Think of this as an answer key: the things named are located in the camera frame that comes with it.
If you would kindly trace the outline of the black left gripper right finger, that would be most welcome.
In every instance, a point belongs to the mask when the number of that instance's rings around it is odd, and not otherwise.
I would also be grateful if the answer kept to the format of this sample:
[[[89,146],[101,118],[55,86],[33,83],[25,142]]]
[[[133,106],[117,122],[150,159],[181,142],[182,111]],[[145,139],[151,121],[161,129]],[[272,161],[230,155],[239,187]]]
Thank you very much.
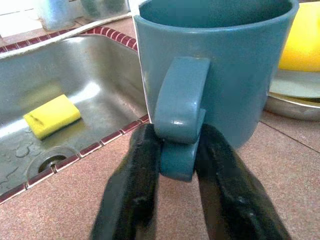
[[[215,127],[203,124],[195,159],[211,240],[290,240],[258,178]]]

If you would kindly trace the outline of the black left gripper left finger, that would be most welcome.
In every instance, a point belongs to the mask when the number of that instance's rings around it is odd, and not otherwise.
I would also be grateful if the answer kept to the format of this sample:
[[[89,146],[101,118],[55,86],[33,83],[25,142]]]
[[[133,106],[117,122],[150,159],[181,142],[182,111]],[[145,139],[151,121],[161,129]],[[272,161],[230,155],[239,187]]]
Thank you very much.
[[[154,240],[162,141],[146,123],[108,179],[90,232],[91,240]]]

